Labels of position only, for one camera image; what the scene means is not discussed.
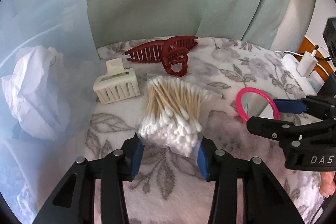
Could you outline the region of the person's hand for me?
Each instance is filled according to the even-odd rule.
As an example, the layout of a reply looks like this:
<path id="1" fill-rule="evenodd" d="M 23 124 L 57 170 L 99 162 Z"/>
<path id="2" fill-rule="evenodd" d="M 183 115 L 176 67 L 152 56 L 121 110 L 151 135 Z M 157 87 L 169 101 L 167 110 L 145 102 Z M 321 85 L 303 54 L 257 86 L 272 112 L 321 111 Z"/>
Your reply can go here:
<path id="1" fill-rule="evenodd" d="M 329 198 L 335 192 L 334 172 L 321 172 L 321 185 L 319 193 L 325 198 Z"/>

